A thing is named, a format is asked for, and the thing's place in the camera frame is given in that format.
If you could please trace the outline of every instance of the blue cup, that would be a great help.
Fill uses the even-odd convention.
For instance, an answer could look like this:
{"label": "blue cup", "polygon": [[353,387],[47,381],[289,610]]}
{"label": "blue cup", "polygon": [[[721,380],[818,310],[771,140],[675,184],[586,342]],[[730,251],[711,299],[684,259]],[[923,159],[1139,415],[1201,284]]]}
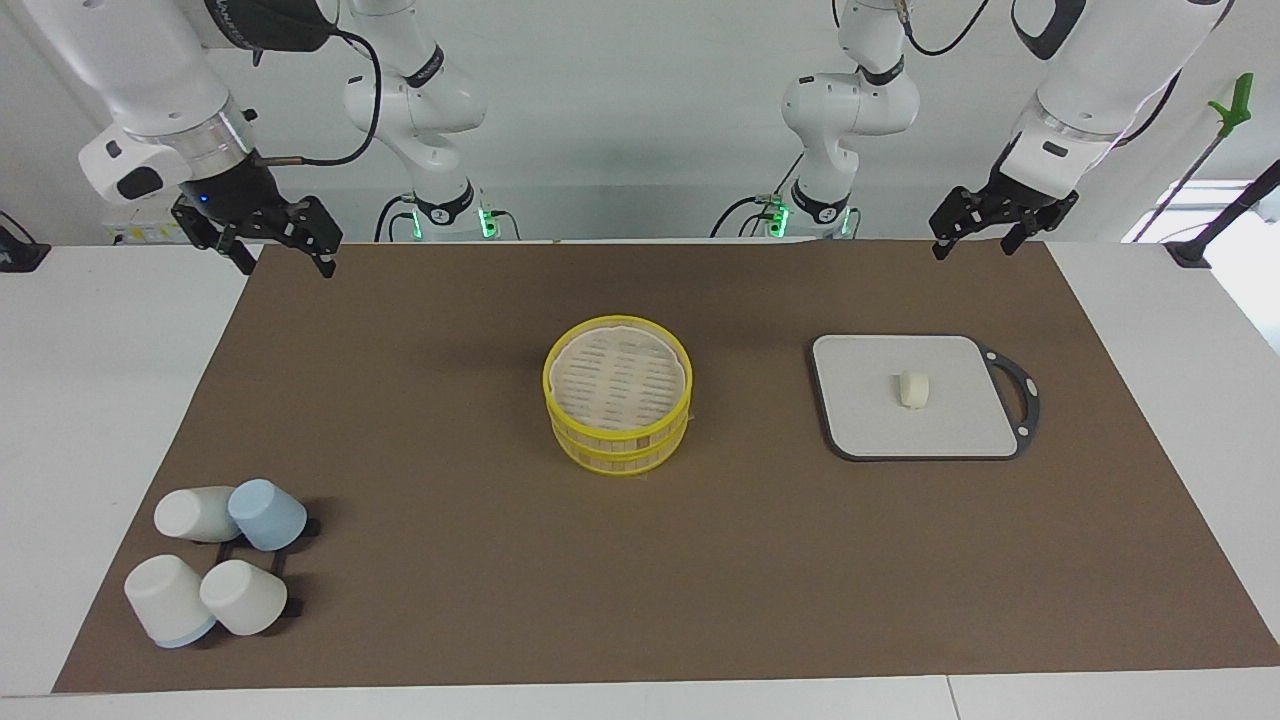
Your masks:
{"label": "blue cup", "polygon": [[230,500],[227,512],[257,550],[274,552],[298,539],[307,524],[307,509],[275,483],[256,478],[242,483]]}

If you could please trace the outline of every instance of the round basket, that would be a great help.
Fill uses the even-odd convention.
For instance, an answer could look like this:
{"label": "round basket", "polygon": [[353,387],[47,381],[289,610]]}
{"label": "round basket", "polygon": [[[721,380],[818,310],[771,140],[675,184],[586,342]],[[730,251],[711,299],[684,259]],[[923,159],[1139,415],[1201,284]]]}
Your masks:
{"label": "round basket", "polygon": [[662,465],[689,425],[694,368],[676,336],[630,315],[588,320],[552,346],[543,395],[561,448],[609,477]]}

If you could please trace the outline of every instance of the cup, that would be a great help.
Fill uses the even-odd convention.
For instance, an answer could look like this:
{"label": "cup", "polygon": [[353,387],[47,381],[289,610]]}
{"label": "cup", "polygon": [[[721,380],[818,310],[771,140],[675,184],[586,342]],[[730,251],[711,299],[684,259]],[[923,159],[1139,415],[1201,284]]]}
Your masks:
{"label": "cup", "polygon": [[284,580],[243,560],[216,565],[200,583],[200,600],[237,635],[261,633],[284,611]]}
{"label": "cup", "polygon": [[298,539],[307,524],[307,509],[275,483],[256,478],[242,483],[227,511],[257,550],[274,552]]}
{"label": "cup", "polygon": [[175,489],[160,500],[152,515],[163,536],[196,542],[227,542],[239,534],[239,525],[227,511],[234,488]]}
{"label": "cup", "polygon": [[157,555],[129,573],[124,594],[154,643],[164,648],[191,644],[214,626],[200,600],[200,575],[175,555]]}

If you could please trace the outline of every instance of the green indicator light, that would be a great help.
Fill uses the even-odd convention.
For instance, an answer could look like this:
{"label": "green indicator light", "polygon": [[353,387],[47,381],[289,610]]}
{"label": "green indicator light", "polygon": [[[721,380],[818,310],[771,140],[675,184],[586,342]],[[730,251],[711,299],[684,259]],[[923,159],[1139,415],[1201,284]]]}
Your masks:
{"label": "green indicator light", "polygon": [[773,220],[769,223],[769,234],[773,237],[787,234],[787,220],[790,218],[791,209],[786,205],[778,205],[777,211],[773,213]]}
{"label": "green indicator light", "polygon": [[484,238],[489,240],[498,234],[498,225],[493,222],[493,215],[488,210],[480,208],[480,232],[484,233]]}

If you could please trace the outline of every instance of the white table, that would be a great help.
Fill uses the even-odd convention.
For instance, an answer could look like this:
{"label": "white table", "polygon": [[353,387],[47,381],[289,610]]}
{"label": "white table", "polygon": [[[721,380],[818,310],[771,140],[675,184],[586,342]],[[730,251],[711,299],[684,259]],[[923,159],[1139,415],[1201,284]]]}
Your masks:
{"label": "white table", "polygon": [[[1158,247],[1052,251],[1280,635],[1280,356],[1212,274],[1181,270]],[[243,284],[229,263],[187,247],[56,249],[38,273],[0,275],[0,694],[35,696],[0,700],[0,716],[1280,716],[1280,669],[38,697]]]}

